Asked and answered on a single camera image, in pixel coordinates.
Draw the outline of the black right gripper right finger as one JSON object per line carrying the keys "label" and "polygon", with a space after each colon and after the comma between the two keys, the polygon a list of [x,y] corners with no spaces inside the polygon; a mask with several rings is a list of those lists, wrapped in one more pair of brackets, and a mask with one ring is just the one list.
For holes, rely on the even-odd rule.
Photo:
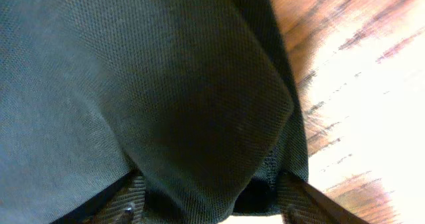
{"label": "black right gripper right finger", "polygon": [[292,173],[277,185],[285,224],[368,224]]}

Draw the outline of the black t-shirt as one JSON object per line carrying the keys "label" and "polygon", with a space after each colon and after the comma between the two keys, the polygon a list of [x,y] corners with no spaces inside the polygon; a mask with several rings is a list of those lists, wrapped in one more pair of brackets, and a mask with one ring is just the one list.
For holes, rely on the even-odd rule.
{"label": "black t-shirt", "polygon": [[131,172],[146,223],[276,215],[279,178],[308,178],[270,0],[1,0],[1,222]]}

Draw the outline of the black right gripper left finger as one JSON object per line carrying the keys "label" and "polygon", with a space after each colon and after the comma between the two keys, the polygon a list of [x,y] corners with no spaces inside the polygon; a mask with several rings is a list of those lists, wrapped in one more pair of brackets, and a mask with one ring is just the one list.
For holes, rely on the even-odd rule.
{"label": "black right gripper left finger", "polygon": [[53,223],[141,224],[144,203],[143,176],[131,172]]}

